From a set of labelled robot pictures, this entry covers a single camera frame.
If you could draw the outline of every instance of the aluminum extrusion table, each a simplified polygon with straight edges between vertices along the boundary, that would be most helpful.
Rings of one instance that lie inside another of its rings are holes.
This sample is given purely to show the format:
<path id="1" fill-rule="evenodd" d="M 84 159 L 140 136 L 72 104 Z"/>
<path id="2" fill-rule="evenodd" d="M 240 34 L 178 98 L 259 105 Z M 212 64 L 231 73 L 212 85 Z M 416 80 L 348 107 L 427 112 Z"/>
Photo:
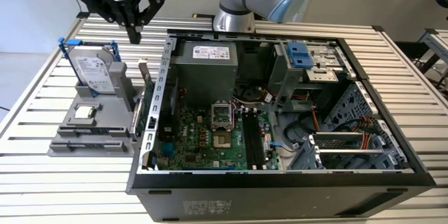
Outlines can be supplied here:
<path id="1" fill-rule="evenodd" d="M 91 15 L 76 20 L 67 37 L 115 40 L 128 64 L 127 75 L 135 84 L 143 84 L 138 59 L 148 59 L 156 77 L 170 28 L 211 30 L 212 22 L 155 18 L 144 28 L 142 44 L 132 45 L 116 24 Z M 314 223 L 448 223 L 448 103 L 391 38 L 370 26 L 258 22 L 256 30 L 262 34 L 346 38 L 439 186 L 367 220 L 326 219 Z M 0 124 L 2 224 L 152 222 L 136 196 L 124 193 L 131 158 L 47 157 L 51 138 L 76 95 L 75 84 L 74 70 L 55 51 Z"/>

